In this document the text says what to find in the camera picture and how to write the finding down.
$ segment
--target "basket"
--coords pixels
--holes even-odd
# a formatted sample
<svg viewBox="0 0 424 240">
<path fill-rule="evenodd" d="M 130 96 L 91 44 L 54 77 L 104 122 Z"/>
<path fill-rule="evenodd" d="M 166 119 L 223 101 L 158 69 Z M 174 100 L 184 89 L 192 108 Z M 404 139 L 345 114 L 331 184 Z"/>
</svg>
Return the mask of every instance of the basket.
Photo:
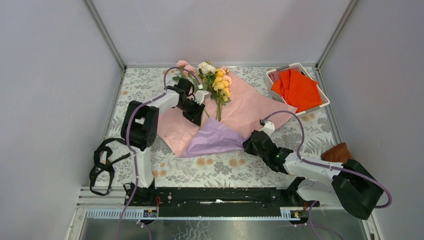
<svg viewBox="0 0 424 240">
<path fill-rule="evenodd" d="M 286 69 L 294 69 L 294 70 L 302 73 L 303 75 L 305 75 L 308 78 L 310 78 L 310 79 L 313 80 L 313 78 L 309 75 L 309 73 L 305 70 L 305 68 L 300 63 L 298 63 L 298 62 L 289 64 L 287 66 L 282 66 L 282 67 L 279 67 L 277 69 L 271 69 L 271 70 L 267 71 L 266 72 L 266 79 L 265 79 L 265 85 L 266 85 L 266 87 L 269 89 L 269 92 L 271 93 L 272 97 L 275 100 L 277 100 L 279 102 L 282 102 L 282 103 L 285 103 L 285 104 L 287 104 L 287 102 L 284 100 L 284 98 L 281 97 L 275 91 L 271 90 L 271 88 L 273 87 L 273 84 L 274 83 L 273 83 L 273 81 L 270 78 L 270 73 L 275 72 L 275 71 L 282 71 L 282 70 L 286 70 Z M 301 116 L 310 114 L 310 113 L 312 113 L 312 112 L 314 112 L 314 111 L 316 111 L 316 110 L 318 110 L 320 108 L 323 108 L 323 107 L 325 107 L 325 106 L 327 106 L 327 105 L 330 104 L 329 98 L 323 93 L 323 91 L 321 90 L 321 88 L 318 85 L 316 87 L 318 88 L 319 96 L 321 96 L 322 104 L 319 105 L 319 106 L 310 108 L 308 110 L 305 110 L 305 111 L 301 111 L 301 112 L 296 113 L 296 115 L 298 117 L 301 117 Z"/>
</svg>

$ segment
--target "black strap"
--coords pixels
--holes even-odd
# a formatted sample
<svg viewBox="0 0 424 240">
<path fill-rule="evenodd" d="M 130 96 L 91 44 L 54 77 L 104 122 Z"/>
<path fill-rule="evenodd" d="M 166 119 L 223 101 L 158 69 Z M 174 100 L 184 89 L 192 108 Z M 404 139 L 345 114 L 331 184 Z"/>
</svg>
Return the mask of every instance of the black strap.
<svg viewBox="0 0 424 240">
<path fill-rule="evenodd" d="M 118 159 L 116 159 L 115 161 L 110 161 L 109 157 L 112 155 L 112 149 L 108 146 L 106 146 L 107 144 L 113 142 L 113 141 L 118 141 L 119 143 L 126 145 L 125 141 L 121 138 L 108 138 L 105 139 L 100 146 L 97 148 L 96 151 L 94 151 L 94 166 L 90 171 L 89 177 L 90 177 L 90 191 L 93 194 L 97 194 L 100 196 L 105 196 L 109 193 L 109 191 L 111 190 L 111 185 L 112 185 L 112 181 L 114 180 L 114 176 L 115 176 L 115 169 L 113 167 L 113 164 L 118 163 L 121 160 L 124 160 L 128 157 L 131 156 L 130 153 L 127 153 L 121 157 L 119 157 Z M 100 162 L 100 155 L 101 153 L 106 152 L 106 161 L 104 163 Z M 100 173 L 102 173 L 103 171 L 106 171 L 109 173 L 109 185 L 107 186 L 107 191 L 105 193 L 101 193 L 98 191 L 93 190 L 94 185 L 96 184 L 96 179 L 99 176 Z"/>
</svg>

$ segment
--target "lavender fabric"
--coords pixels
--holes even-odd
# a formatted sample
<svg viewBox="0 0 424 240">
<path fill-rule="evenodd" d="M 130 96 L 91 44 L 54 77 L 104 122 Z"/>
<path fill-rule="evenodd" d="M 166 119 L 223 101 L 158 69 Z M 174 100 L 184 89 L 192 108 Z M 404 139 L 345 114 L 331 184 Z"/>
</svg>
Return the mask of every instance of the lavender fabric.
<svg viewBox="0 0 424 240">
<path fill-rule="evenodd" d="M 210 117 L 188 144 L 182 157 L 194 158 L 244 149 L 244 141 L 240 134 Z"/>
</svg>

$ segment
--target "brown leather pouch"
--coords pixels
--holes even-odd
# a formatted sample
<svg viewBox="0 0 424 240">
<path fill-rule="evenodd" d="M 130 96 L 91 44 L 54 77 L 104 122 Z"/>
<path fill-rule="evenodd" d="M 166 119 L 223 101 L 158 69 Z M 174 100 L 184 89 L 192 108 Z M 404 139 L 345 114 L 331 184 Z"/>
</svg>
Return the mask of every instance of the brown leather pouch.
<svg viewBox="0 0 424 240">
<path fill-rule="evenodd" d="M 333 163 L 346 163 L 349 159 L 353 159 L 348 145 L 345 142 L 337 144 L 321 154 L 321 159 Z"/>
</svg>

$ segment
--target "tabletop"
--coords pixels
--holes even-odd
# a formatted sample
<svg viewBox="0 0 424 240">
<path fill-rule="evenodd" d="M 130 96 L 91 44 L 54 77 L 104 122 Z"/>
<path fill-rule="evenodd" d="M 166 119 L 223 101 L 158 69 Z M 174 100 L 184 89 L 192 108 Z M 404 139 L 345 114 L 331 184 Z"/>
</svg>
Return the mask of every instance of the tabletop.
<svg viewBox="0 0 424 240">
<path fill-rule="evenodd" d="M 252 85 L 262 95 L 272 98 L 265 86 L 265 73 L 269 67 L 229 67 L 239 78 Z M 312 67 L 305 67 L 313 76 Z M 109 124 L 107 138 L 120 138 L 121 126 L 132 100 L 143 102 L 162 93 L 163 77 L 167 68 L 128 68 L 113 117 Z M 167 83 L 173 84 L 170 72 Z M 301 153 L 305 157 L 319 158 L 321 153 L 334 146 L 330 121 L 324 108 L 301 118 L 305 130 L 305 143 Z M 278 147 L 295 150 L 301 141 L 301 130 L 296 119 L 291 118 L 277 129 L 271 139 Z M 193 158 L 177 157 L 158 136 L 151 147 L 151 169 L 156 187 L 288 187 L 295 176 L 285 175 L 269 169 L 257 156 L 242 150 L 218 153 Z M 132 158 L 113 165 L 115 177 L 112 187 L 122 187 L 134 181 L 131 167 Z M 107 187 L 109 174 L 102 172 L 96 186 Z"/>
</svg>

